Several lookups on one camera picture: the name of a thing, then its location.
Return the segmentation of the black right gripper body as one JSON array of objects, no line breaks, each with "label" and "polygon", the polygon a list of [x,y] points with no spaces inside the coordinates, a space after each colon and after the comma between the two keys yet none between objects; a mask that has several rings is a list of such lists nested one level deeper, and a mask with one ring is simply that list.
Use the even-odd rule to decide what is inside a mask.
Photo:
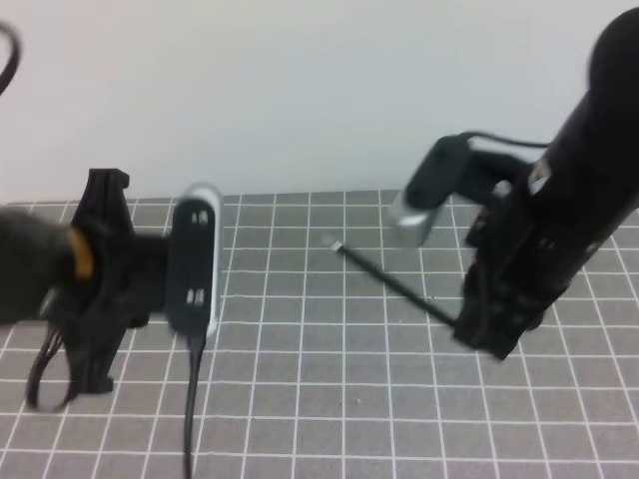
[{"label": "black right gripper body", "polygon": [[466,243],[474,260],[453,337],[503,360],[567,289],[572,245],[533,208],[521,183],[480,212]]}]

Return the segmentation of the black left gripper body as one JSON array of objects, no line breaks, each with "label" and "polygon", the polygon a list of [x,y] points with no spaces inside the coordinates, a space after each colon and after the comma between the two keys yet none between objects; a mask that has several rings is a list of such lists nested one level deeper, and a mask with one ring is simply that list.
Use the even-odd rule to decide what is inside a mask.
[{"label": "black left gripper body", "polygon": [[169,240],[134,231],[128,186],[121,170],[90,170],[72,219],[94,261],[91,277],[71,290],[71,310],[64,314],[72,394],[112,391],[109,370],[126,331],[164,310]]}]

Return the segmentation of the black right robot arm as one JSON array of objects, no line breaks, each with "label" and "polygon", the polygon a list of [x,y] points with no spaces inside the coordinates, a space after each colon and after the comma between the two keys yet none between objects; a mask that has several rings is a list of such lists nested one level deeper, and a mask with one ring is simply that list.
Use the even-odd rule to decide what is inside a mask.
[{"label": "black right robot arm", "polygon": [[505,358],[638,206],[638,11],[592,51],[588,90],[530,173],[468,232],[453,336]]}]

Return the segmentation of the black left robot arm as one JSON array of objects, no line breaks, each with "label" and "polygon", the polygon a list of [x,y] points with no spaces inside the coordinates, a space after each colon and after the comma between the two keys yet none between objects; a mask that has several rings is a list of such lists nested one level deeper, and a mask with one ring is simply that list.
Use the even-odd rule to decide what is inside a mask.
[{"label": "black left robot arm", "polygon": [[129,177],[92,169],[71,221],[53,224],[1,211],[1,322],[40,320],[47,336],[27,380],[40,381],[59,349],[70,379],[64,400],[112,391],[109,371],[127,330],[164,309],[169,241],[135,232],[125,199]]}]

